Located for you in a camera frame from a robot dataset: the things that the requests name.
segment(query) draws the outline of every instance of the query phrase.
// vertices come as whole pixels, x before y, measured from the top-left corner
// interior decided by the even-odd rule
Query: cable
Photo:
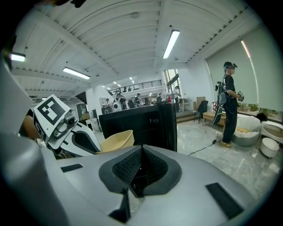
[[[202,148],[202,149],[199,149],[199,150],[197,150],[197,151],[195,151],[195,152],[193,152],[193,153],[190,153],[190,154],[188,154],[188,156],[190,156],[190,155],[192,155],[192,154],[194,154],[194,153],[196,153],[196,152],[198,152],[198,151],[201,151],[201,150],[203,150],[203,149],[205,149],[205,148],[207,148],[207,147],[210,147],[211,145],[215,144],[216,141],[217,141],[217,139],[218,139],[219,129],[220,129],[220,127],[218,128],[218,131],[217,131],[217,137],[216,137],[215,140],[212,141],[212,144],[210,144],[210,145],[208,145],[208,146],[206,146],[206,147],[204,147],[204,148]]]

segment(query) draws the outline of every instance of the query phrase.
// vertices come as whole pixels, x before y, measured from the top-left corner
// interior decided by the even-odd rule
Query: white robot
[[[55,95],[34,107],[34,125],[46,147],[54,153],[89,156],[101,151],[100,144],[87,126],[78,123],[70,108]]]

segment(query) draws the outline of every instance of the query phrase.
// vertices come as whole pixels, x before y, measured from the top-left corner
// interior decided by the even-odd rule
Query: fluorescent light
[[[75,76],[79,76],[79,77],[81,77],[81,78],[83,78],[83,79],[90,79],[89,76],[84,75],[84,74],[82,74],[82,73],[80,73],[80,72],[74,71],[74,70],[72,70],[72,69],[70,69],[70,68],[64,68],[64,69],[63,69],[63,72],[66,72],[66,73],[69,73],[69,74],[72,74],[72,75],[75,75]]]
[[[173,49],[173,46],[174,46],[179,34],[180,34],[180,31],[178,31],[178,30],[172,31],[168,45],[167,45],[167,48],[166,48],[165,53],[163,55],[163,59],[167,59],[169,57],[169,54],[170,54],[171,50]]]
[[[241,43],[242,43],[242,45],[243,45],[243,47],[244,47],[244,49],[245,49],[245,51],[246,51],[248,57],[251,58],[251,54],[249,54],[249,50],[248,50],[248,48],[247,48],[245,42],[242,40]]]
[[[24,62],[25,59],[26,59],[26,55],[25,54],[20,54],[20,53],[11,53],[10,59],[11,60],[15,60],[15,61]]]

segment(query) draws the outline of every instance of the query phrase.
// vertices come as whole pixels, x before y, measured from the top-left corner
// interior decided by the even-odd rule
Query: tile floor
[[[191,156],[218,167],[244,185],[254,198],[262,197],[277,179],[283,150],[279,150],[274,158],[268,159],[255,146],[241,147],[233,144],[232,148],[225,148],[219,145],[219,141],[222,140],[222,130],[222,126],[210,126],[209,122],[206,122],[204,126],[202,122],[198,124],[198,121],[179,123],[177,124],[177,150],[182,154],[191,154],[212,144],[218,134],[217,143]],[[96,132],[95,135],[99,142],[104,140],[101,132]]]

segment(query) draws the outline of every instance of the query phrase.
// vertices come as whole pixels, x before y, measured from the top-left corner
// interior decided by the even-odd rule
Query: white ceiling
[[[71,98],[91,83],[130,76],[138,83],[144,74],[186,67],[246,8],[237,0],[87,0],[80,8],[70,3],[35,7],[16,31],[13,51],[24,53],[26,61],[13,61],[12,73],[29,95],[38,97]],[[180,36],[163,60],[174,29]],[[91,79],[66,74],[64,67]]]

